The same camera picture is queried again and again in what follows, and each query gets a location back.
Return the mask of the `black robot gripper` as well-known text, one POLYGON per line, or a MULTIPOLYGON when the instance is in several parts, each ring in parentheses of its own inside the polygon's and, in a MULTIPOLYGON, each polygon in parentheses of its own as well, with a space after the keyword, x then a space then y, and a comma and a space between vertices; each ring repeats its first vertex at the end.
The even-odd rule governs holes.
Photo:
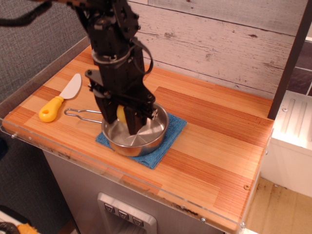
POLYGON ((120 54, 103 54, 92 50, 97 70, 88 70, 91 91, 96 103, 109 124, 117 119, 118 105, 124 113, 130 135, 136 135, 146 125, 147 118, 156 115, 155 96, 143 84, 143 78, 151 72, 144 67, 142 50, 125 50, 120 54))

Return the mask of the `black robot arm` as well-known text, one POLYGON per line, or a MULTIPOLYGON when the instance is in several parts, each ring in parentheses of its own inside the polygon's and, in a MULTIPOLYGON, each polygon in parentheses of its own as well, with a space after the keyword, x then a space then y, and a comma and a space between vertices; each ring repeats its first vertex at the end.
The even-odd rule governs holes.
POLYGON ((135 37, 140 29, 138 14, 125 0, 64 0, 75 10, 92 47, 97 70, 88 70, 90 90, 108 123, 123 106, 128 131, 135 135, 156 116, 155 96, 143 78, 153 68, 144 67, 143 52, 149 50, 135 37))

